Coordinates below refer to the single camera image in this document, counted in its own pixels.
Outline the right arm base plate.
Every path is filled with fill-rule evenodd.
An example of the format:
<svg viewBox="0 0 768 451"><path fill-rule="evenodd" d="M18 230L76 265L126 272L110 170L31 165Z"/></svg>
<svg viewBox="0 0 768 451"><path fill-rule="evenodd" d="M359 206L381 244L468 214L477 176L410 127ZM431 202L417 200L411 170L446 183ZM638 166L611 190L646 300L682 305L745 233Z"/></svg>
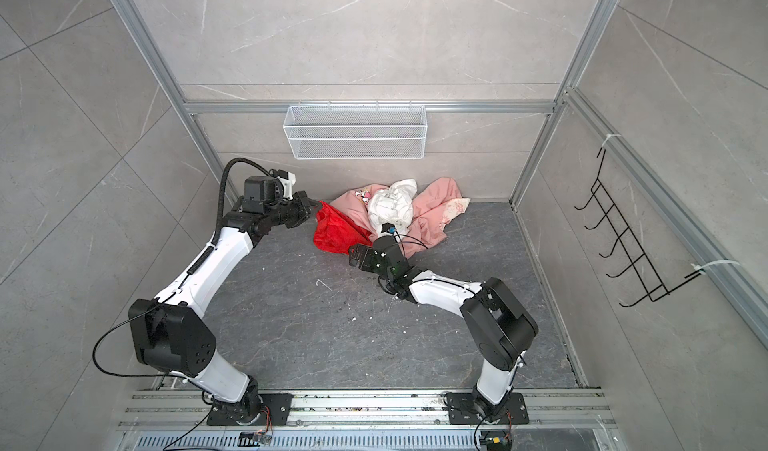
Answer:
<svg viewBox="0 0 768 451"><path fill-rule="evenodd" d="M512 425L530 423L527 405L520 393L509 392L499 404L492 404L478 392L447 392L442 395L452 425L494 424Z"/></svg>

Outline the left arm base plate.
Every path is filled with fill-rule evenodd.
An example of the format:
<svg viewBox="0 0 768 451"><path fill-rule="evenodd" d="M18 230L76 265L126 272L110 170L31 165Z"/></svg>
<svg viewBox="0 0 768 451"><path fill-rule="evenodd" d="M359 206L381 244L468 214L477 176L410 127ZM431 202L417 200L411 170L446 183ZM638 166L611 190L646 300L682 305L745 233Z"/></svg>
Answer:
<svg viewBox="0 0 768 451"><path fill-rule="evenodd" d="M274 426L287 424L294 395L290 393L246 394L237 403L215 400L206 424L208 426Z"/></svg>

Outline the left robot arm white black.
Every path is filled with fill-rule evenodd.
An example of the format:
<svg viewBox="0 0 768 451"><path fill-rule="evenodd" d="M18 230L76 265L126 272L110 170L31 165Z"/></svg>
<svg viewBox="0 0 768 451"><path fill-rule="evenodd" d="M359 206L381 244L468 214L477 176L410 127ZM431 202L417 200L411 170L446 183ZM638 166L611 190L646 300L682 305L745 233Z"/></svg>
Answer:
<svg viewBox="0 0 768 451"><path fill-rule="evenodd" d="M246 179L244 194L220 211L211 240L170 285L128 311L138 361L207 392L229 421L249 425L264 412L255 378L236 369L217 349L203 318L214 295L236 265L275 226L293 228L311 215L312 202L293 189L284 170Z"/></svg>

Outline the red cloth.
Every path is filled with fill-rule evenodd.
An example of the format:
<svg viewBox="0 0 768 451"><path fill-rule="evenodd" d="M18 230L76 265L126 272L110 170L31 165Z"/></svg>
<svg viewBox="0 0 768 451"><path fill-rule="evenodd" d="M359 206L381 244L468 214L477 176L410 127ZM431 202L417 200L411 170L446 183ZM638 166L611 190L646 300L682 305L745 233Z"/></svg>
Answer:
<svg viewBox="0 0 768 451"><path fill-rule="evenodd" d="M327 202L321 201L315 219L313 243L321 251L348 255L355 245L372 245L366 230Z"/></svg>

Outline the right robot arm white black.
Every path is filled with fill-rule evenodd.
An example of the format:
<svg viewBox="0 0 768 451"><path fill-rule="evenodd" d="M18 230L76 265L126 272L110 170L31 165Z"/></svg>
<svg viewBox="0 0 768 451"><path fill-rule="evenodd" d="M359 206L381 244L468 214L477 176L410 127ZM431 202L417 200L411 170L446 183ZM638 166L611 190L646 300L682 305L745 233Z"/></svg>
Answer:
<svg viewBox="0 0 768 451"><path fill-rule="evenodd" d="M370 246L355 244L348 251L349 264L377 276L380 287L399 300L429 305L461 317L483 357L481 374L467 395L448 393L457 399L451 410L494 423L520 409L513 382L525 365L539 327L514 293L498 278L465 282L412 265L403 246L384 236Z"/></svg>

